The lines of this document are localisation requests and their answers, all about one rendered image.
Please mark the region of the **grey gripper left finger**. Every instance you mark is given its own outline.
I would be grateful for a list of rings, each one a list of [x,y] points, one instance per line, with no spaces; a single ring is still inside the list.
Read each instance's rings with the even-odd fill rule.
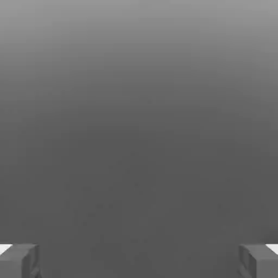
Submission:
[[[0,244],[0,278],[41,278],[40,246]]]

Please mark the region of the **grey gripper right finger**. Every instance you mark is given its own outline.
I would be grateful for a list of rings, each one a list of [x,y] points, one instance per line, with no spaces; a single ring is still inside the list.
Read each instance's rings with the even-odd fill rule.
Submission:
[[[278,244],[241,244],[239,278],[278,278]]]

